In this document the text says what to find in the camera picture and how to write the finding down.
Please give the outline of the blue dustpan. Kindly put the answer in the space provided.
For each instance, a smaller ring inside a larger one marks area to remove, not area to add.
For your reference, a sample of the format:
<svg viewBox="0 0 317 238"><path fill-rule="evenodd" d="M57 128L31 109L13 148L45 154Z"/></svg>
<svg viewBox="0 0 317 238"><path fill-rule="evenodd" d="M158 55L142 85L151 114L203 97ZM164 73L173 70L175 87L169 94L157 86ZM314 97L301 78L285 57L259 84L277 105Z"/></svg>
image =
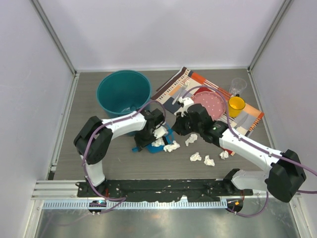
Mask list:
<svg viewBox="0 0 317 238"><path fill-rule="evenodd" d="M168 124L164 124L161 126L164 126L167 129L168 134L173 134L173 130L171 129L171 127ZM147 149L150 153L158 153L160 151L163 151L163 148L164 148L164 146L153 147L151 144L149 144L144 149ZM136 147L132 148L132 151L137 152Z"/></svg>

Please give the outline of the teal trash bin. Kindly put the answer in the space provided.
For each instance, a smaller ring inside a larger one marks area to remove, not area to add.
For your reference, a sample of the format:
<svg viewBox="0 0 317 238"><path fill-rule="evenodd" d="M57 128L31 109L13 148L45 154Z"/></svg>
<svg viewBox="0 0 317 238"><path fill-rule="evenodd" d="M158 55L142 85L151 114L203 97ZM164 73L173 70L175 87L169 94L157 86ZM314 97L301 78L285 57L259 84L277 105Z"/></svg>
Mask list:
<svg viewBox="0 0 317 238"><path fill-rule="evenodd" d="M128 126L124 133L132 134L138 128L131 126L141 118L139 109L149 110L151 84L145 75L134 70L120 70L104 78L96 90L96 99L115 125Z"/></svg>

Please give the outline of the blue hand brush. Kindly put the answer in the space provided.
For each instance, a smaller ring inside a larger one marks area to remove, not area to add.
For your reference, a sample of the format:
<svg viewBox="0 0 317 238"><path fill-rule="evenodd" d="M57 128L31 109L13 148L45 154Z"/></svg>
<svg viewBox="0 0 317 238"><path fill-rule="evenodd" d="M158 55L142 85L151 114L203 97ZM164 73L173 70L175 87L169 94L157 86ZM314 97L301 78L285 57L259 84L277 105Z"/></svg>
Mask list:
<svg viewBox="0 0 317 238"><path fill-rule="evenodd" d="M174 135L173 134L168 134L162 137L164 144L169 145L172 144L174 141Z"/></svg>

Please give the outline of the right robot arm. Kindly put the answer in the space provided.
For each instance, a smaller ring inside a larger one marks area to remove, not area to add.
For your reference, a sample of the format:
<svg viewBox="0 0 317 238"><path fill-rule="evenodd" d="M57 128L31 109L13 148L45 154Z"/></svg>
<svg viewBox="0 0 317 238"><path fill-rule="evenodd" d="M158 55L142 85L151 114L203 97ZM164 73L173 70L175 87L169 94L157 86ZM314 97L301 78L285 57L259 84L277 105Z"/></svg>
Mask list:
<svg viewBox="0 0 317 238"><path fill-rule="evenodd" d="M228 124L214 121L201 104L180 103L172 129L181 136L197 133L205 142L233 151L258 166L260 171L233 169L227 175L238 190L267 191L287 203L307 178L296 152L281 152L243 136Z"/></svg>

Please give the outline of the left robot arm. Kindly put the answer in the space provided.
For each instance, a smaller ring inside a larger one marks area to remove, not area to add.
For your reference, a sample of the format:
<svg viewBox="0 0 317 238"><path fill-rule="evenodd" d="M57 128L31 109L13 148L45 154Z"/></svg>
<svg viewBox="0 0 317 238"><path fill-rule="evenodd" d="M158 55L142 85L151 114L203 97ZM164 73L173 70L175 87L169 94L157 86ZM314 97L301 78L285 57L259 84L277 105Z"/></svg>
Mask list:
<svg viewBox="0 0 317 238"><path fill-rule="evenodd" d="M82 157L87 182L93 190L105 182L102 159L112 140L134 134L137 151L164 136L167 131L162 125L164 112L141 110L114 119L101 120L97 116L88 119L74 139L74 146Z"/></svg>

